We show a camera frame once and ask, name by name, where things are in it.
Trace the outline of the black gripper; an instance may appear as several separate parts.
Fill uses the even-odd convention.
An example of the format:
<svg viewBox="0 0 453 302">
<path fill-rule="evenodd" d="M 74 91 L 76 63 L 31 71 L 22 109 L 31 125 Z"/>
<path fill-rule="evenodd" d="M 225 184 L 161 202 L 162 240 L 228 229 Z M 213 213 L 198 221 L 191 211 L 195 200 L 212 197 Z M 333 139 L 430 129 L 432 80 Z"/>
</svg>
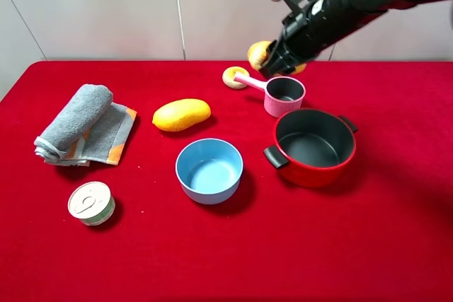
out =
<svg viewBox="0 0 453 302">
<path fill-rule="evenodd" d="M 368 12 L 355 8 L 350 0 L 318 0 L 304 12 L 301 23 L 287 26 L 279 39 L 272 41 L 261 75 L 268 80 L 275 74 L 290 74 L 367 20 Z"/>
</svg>

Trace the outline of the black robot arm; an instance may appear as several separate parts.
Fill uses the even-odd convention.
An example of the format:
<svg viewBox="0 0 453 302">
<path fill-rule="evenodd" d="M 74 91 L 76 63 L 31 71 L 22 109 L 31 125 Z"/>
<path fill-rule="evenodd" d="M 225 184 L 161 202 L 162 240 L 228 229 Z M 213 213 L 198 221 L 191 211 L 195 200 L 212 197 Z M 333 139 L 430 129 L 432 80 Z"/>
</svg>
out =
<svg viewBox="0 0 453 302">
<path fill-rule="evenodd" d="M 290 14 L 278 39 L 267 48 L 259 72 L 269 79 L 289 75 L 297 66 L 366 26 L 391 9 L 404 10 L 445 0 L 283 0 Z"/>
</svg>

